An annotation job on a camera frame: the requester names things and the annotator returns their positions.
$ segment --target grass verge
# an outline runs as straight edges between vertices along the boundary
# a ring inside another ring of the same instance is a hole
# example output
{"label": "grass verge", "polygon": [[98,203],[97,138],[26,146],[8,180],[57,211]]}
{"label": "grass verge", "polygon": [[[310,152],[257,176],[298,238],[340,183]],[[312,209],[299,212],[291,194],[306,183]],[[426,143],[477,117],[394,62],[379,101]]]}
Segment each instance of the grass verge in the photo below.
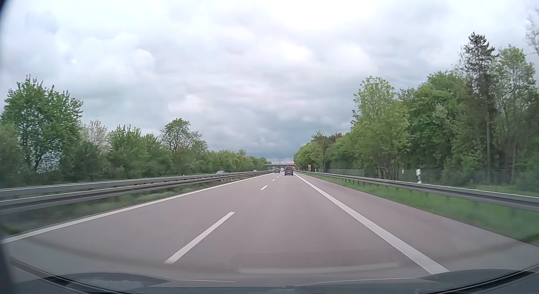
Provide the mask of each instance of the grass verge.
{"label": "grass verge", "polygon": [[348,182],[309,174],[315,178],[429,211],[539,247],[539,213],[420,191]]}
{"label": "grass verge", "polygon": [[2,223],[0,224],[0,232],[5,235],[16,235],[25,231],[43,228],[48,225],[57,224],[111,210],[117,210],[152,200],[158,200],[170,196],[180,195],[192,192],[194,190],[213,187],[219,184],[232,181],[237,181],[237,179],[191,184],[188,186],[141,193],[138,195],[131,194],[118,197],[109,197],[106,199],[84,201],[73,204],[65,204],[63,206],[56,206],[26,211],[22,213],[4,215],[2,216]]}

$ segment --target car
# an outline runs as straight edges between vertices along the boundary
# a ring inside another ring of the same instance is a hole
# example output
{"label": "car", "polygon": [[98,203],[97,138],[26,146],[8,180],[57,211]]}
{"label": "car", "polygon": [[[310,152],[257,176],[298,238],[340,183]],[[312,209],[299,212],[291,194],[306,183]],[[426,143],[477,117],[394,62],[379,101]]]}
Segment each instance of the car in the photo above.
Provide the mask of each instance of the car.
{"label": "car", "polygon": [[286,175],[293,175],[294,174],[294,170],[292,169],[292,167],[288,166],[285,168],[285,176]]}

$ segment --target median guardrail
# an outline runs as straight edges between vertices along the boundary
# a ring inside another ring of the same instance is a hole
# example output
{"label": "median guardrail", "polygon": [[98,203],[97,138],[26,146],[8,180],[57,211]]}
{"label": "median guardrail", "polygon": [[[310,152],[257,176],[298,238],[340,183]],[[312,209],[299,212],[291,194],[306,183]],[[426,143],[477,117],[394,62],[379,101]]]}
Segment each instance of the median guardrail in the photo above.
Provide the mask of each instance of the median guardrail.
{"label": "median guardrail", "polygon": [[[20,213],[28,210],[62,206],[83,201],[104,199],[109,197],[137,194],[190,184],[231,180],[258,176],[271,171],[241,172],[225,174],[202,174],[190,176],[157,177],[135,180],[116,180],[87,183],[57,184],[52,186],[24,187],[0,190],[0,215]],[[48,194],[32,197],[24,195]]]}
{"label": "median guardrail", "polygon": [[307,171],[297,171],[297,172],[322,175],[322,176],[332,177],[336,179],[342,179],[345,181],[353,181],[353,182],[357,181],[357,182],[362,182],[364,184],[368,183],[368,184],[375,184],[378,186],[387,186],[387,187],[415,190],[415,191],[420,191],[420,192],[425,192],[425,193],[430,193],[430,194],[437,194],[437,195],[444,195],[448,197],[467,199],[467,200],[472,200],[476,202],[490,203],[490,204],[495,204],[497,206],[504,206],[504,207],[509,207],[513,209],[539,212],[539,197],[535,197],[535,196],[498,193],[498,192],[490,192],[490,191],[482,191],[482,190],[474,190],[474,189],[437,186],[435,184],[413,183],[413,182],[404,182],[404,181],[386,180],[386,179],[377,179],[377,178],[368,178],[368,177],[359,177],[359,176],[348,176],[348,175],[340,175],[340,174],[307,172]]}

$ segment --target asphalt road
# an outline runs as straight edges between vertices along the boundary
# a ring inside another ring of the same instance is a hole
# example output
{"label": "asphalt road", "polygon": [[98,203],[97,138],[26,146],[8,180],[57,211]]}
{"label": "asphalt road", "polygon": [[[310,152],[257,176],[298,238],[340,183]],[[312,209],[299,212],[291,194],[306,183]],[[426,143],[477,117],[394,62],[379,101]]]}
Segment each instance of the asphalt road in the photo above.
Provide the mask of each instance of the asphalt road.
{"label": "asphalt road", "polygon": [[4,247],[54,274],[127,272],[189,285],[413,278],[539,263],[531,245],[298,173],[87,217],[7,238]]}

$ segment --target bridge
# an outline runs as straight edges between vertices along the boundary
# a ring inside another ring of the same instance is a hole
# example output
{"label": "bridge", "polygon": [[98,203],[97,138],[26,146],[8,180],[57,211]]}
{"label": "bridge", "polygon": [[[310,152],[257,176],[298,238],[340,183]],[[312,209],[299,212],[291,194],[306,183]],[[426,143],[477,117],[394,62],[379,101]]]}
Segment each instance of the bridge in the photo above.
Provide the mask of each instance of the bridge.
{"label": "bridge", "polygon": [[282,167],[286,167],[286,166],[295,167],[296,165],[293,164],[293,163],[267,163],[266,166],[267,167],[274,167],[274,168],[282,168]]}

